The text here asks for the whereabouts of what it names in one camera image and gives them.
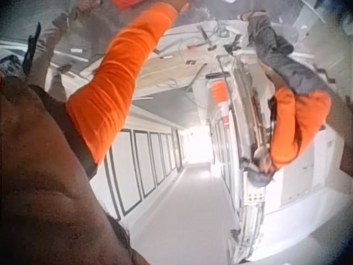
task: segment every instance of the orange long-sleeve shirt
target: orange long-sleeve shirt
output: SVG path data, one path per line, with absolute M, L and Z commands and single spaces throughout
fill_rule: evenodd
M 93 80 L 68 100 L 67 112 L 95 163 L 124 126 L 142 65 L 177 17 L 166 3 L 144 12 L 112 41 Z
M 271 143 L 271 157 L 277 169 L 305 152 L 325 122 L 331 107 L 330 96 L 323 91 L 294 95 L 282 87 L 275 93 L 277 123 Z

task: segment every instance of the gray pants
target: gray pants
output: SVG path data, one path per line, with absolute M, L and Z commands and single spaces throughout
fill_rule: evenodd
M 33 58 L 31 71 L 27 77 L 27 84 L 34 84 L 44 89 L 45 80 L 54 55 L 55 46 L 67 31 L 67 15 L 60 14 L 52 23 L 52 27 L 45 29 L 39 37 Z M 49 94 L 57 100 L 66 102 L 65 88 L 61 82 L 61 76 L 55 75 L 51 82 Z
M 276 35 L 267 16 L 249 19 L 248 33 L 262 63 L 271 67 L 292 88 L 294 93 L 309 94 L 328 90 L 327 84 L 308 67 L 289 58 L 282 50 L 286 40 Z

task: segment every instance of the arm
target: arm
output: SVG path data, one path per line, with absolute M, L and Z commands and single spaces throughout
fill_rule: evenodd
M 144 12 L 113 40 L 91 83 L 69 99 L 67 111 L 96 163 L 101 163 L 124 126 L 135 80 L 149 53 L 176 20 L 177 8 L 179 4 L 158 3 Z
M 296 111 L 293 92 L 282 87 L 275 93 L 277 101 L 277 123 L 271 142 L 271 157 L 277 169 L 290 163 L 298 152 L 295 138 Z

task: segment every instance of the bright light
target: bright light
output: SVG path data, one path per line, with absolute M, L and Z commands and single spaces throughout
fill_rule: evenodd
M 186 131 L 186 151 L 189 163 L 204 163 L 212 160 L 212 143 L 208 126 L 193 127 Z

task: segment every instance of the hand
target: hand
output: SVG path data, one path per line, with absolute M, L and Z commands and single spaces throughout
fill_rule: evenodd
M 170 4 L 173 6 L 176 11 L 180 12 L 181 9 L 188 3 L 192 2 L 192 0 L 162 0 L 162 2 Z

